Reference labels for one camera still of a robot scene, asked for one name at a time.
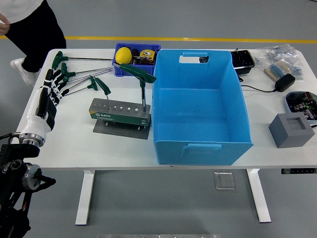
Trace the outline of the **person's right hand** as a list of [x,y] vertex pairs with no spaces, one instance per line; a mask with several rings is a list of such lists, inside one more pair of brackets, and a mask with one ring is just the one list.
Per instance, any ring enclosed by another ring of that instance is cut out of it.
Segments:
[[3,36],[7,34],[9,30],[10,30],[9,20],[3,14],[0,14],[0,35]]

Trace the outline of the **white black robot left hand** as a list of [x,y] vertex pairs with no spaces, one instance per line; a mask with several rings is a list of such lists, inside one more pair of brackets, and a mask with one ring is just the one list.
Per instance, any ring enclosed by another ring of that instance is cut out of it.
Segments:
[[45,142],[47,133],[54,127],[54,119],[60,101],[57,87],[63,78],[64,74],[60,69],[47,71],[43,85],[35,91],[31,101],[27,113],[27,124],[19,135],[20,143],[38,141],[41,144]]

